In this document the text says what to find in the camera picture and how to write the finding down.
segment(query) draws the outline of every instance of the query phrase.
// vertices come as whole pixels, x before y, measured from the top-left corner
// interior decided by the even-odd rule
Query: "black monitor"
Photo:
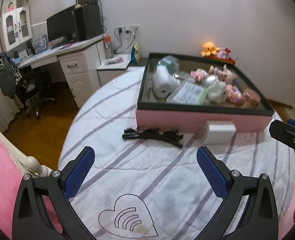
[[[78,41],[75,6],[64,9],[46,20],[49,41],[64,37],[59,45]]]

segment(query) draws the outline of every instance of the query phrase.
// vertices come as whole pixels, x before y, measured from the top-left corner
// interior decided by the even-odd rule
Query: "white bed post knob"
[[[37,173],[39,177],[45,177],[51,173],[46,166],[40,165],[39,161],[33,156],[26,158],[25,166],[30,172]]]

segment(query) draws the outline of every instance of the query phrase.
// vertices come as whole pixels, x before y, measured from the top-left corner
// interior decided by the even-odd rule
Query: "heart drawing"
[[[156,237],[158,233],[144,201],[133,194],[120,196],[114,210],[104,210],[98,222],[107,232],[115,236],[131,239]]]

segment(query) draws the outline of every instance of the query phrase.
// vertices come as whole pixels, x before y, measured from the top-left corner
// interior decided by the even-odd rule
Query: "storage box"
[[[232,121],[237,132],[257,132],[263,131],[270,123],[274,114],[272,107],[255,85],[231,64],[227,64],[227,67],[238,75],[234,82],[241,92],[251,88],[261,96],[261,102],[256,109],[237,108],[227,101],[221,105],[191,106],[167,103],[166,98],[156,98],[151,85],[153,69],[156,63],[167,55],[173,55],[179,59],[180,71],[186,73],[198,68],[209,71],[211,65],[221,69],[224,66],[223,62],[204,57],[151,53],[145,66],[137,100],[136,121],[140,130],[159,128],[160,130],[179,130],[181,133],[198,133],[203,129],[206,121]]]

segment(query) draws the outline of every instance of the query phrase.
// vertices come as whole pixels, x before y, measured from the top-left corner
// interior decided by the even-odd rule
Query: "white tablecloth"
[[[85,146],[95,163],[77,196],[76,213],[98,239],[143,236],[194,239],[222,202],[197,160],[201,140],[185,134],[183,149],[156,140],[123,140],[136,128],[135,109],[143,69],[126,73],[92,95],[75,117],[59,160],[62,169]],[[280,119],[275,114],[273,119]],[[238,133],[227,145],[208,145],[217,159],[244,176],[270,176],[279,217],[287,210],[295,184],[294,151],[261,133]],[[227,233],[242,214],[241,202]]]

